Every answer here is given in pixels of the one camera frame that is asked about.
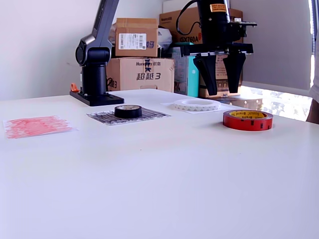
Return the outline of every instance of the barcode label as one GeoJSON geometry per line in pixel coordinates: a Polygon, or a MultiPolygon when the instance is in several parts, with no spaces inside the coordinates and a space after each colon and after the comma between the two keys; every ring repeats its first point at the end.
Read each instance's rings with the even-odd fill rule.
{"type": "Polygon", "coordinates": [[[120,33],[119,50],[146,50],[145,33],[120,33]]]}

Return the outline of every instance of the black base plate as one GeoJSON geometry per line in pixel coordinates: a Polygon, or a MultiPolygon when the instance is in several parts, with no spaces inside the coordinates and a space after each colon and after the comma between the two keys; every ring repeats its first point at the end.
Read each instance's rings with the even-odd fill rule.
{"type": "Polygon", "coordinates": [[[71,91],[70,95],[80,100],[81,102],[87,104],[88,106],[92,106],[92,107],[124,104],[123,98],[113,96],[110,94],[105,94],[99,97],[92,97],[92,96],[84,96],[81,93],[76,93],[71,91]]]}

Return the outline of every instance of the orange object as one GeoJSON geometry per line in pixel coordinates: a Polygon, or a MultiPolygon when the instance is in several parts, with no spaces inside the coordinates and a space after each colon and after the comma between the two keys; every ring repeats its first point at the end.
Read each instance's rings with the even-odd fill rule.
{"type": "Polygon", "coordinates": [[[71,91],[72,91],[72,92],[80,92],[79,89],[76,87],[76,84],[75,84],[75,83],[72,83],[72,84],[71,84],[71,91]]]}

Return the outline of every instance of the robotic arm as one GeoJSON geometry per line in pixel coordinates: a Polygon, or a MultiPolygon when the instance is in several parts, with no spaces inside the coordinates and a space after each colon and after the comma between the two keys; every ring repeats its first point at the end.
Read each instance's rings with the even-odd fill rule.
{"type": "Polygon", "coordinates": [[[83,37],[75,57],[82,67],[81,91],[70,95],[89,106],[123,104],[124,99],[110,95],[106,86],[106,64],[111,59],[108,40],[119,0],[101,0],[92,33],[83,37]]]}
{"type": "Polygon", "coordinates": [[[182,56],[196,56],[194,64],[201,73],[207,90],[211,96],[217,94],[217,83],[215,75],[215,65],[217,55],[228,55],[224,59],[228,76],[230,93],[237,93],[240,75],[246,54],[252,54],[252,44],[234,43],[241,37],[246,37],[246,27],[256,26],[254,22],[231,22],[226,0],[191,0],[181,11],[176,28],[179,34],[185,35],[179,30],[178,23],[180,16],[185,10],[197,3],[202,31],[203,44],[182,46],[182,56]]]}
{"type": "MultiPolygon", "coordinates": [[[[204,78],[209,94],[216,95],[216,55],[228,55],[224,63],[229,91],[236,93],[246,59],[245,54],[253,53],[253,46],[234,41],[246,37],[246,27],[255,26],[256,23],[231,22],[226,0],[191,0],[180,16],[195,2],[200,16],[200,22],[196,23],[201,26],[203,44],[182,46],[182,56],[196,56],[194,63],[204,78]]],[[[119,0],[101,0],[92,33],[82,38],[76,49],[76,60],[82,67],[81,91],[70,92],[70,95],[89,106],[124,103],[124,99],[110,95],[106,86],[106,64],[111,58],[112,49],[108,37],[118,3],[119,0]]],[[[180,34],[185,35],[178,27],[180,16],[176,27],[180,34]]]]}

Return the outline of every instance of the red paper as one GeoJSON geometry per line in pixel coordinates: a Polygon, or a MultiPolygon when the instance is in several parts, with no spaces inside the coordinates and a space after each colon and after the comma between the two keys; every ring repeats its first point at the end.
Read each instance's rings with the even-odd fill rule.
{"type": "Polygon", "coordinates": [[[69,122],[58,116],[15,119],[4,122],[7,139],[70,131],[69,122]]]}

